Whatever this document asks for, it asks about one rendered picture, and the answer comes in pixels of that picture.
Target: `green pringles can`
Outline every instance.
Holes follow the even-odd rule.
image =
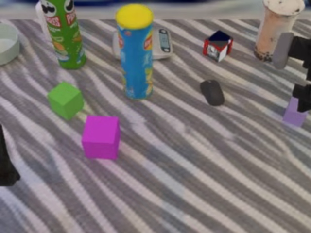
[[[40,0],[55,53],[64,69],[78,69],[86,62],[73,0]]]

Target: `magenta cube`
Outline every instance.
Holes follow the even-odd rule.
[[[301,127],[308,116],[308,111],[303,113],[298,112],[298,101],[297,98],[291,97],[283,116],[283,122]]]
[[[87,158],[116,159],[120,142],[117,117],[87,116],[82,146]]]

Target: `striped tablecloth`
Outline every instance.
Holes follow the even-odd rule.
[[[256,20],[156,20],[172,33],[175,55],[154,62],[153,95],[124,96],[111,53],[114,21],[80,21],[87,64],[60,68],[40,26],[2,20],[21,33],[21,55],[0,67],[0,123],[22,180],[0,187],[1,233],[310,233],[311,121],[282,123],[301,62],[284,70],[257,61]],[[311,35],[298,21],[297,35]],[[221,29],[230,56],[202,55]],[[209,106],[199,83],[216,79],[226,102]],[[65,121],[46,95],[78,87],[85,107]],[[88,114],[118,116],[117,161],[89,160],[81,147]]]

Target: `yellow cap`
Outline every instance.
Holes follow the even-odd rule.
[[[152,11],[142,4],[128,4],[121,7],[115,15],[116,22],[119,26],[138,30],[148,27],[153,21]]]

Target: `white bowl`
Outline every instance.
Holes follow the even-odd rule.
[[[18,55],[18,31],[11,25],[0,23],[0,65],[9,63]]]

